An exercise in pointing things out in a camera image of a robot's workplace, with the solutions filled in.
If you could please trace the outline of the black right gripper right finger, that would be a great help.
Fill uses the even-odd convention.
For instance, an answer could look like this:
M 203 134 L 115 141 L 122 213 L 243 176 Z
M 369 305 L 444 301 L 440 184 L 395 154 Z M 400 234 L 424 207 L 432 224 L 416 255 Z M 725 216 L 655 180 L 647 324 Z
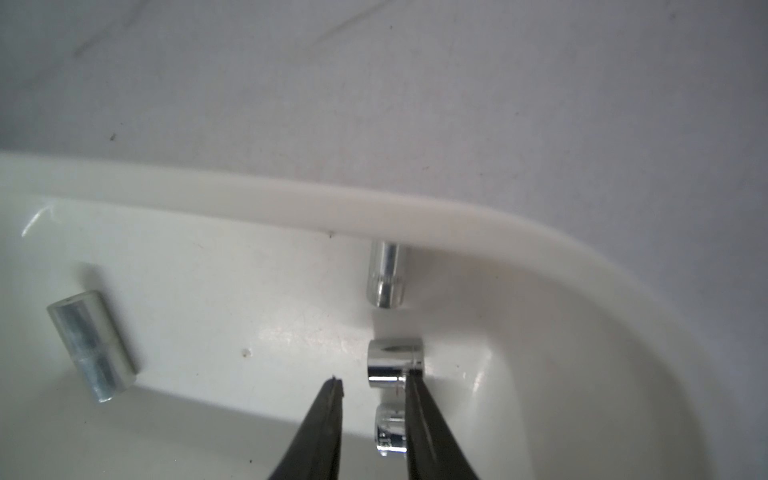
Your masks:
M 405 380 L 405 436 L 409 479 L 478 479 L 416 370 Z

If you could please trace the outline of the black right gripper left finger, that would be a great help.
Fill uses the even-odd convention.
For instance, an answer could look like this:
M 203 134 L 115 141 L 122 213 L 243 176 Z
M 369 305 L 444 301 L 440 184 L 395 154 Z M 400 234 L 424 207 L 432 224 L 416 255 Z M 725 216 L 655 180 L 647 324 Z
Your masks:
M 323 383 L 269 479 L 337 479 L 343 424 L 343 382 Z

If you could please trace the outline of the small chrome socket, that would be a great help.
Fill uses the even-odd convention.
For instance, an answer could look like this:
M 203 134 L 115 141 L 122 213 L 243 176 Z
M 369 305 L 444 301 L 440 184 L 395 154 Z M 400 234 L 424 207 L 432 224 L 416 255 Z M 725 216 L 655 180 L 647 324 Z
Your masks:
M 405 387 L 406 378 L 425 370 L 421 339 L 374 339 L 367 349 L 367 380 L 371 388 Z
M 375 240 L 371 244 L 366 297 L 381 309 L 398 308 L 407 277 L 410 248 L 400 243 Z
M 376 449 L 381 456 L 407 454 L 403 404 L 380 404 L 376 410 L 374 426 Z

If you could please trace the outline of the long chrome socket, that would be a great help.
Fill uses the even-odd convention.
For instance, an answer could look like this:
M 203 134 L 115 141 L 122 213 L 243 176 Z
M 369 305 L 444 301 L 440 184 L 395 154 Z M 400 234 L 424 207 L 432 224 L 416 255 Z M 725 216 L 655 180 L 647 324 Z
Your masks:
M 74 366 L 99 403 L 130 388 L 137 370 L 103 295 L 85 291 L 47 306 Z

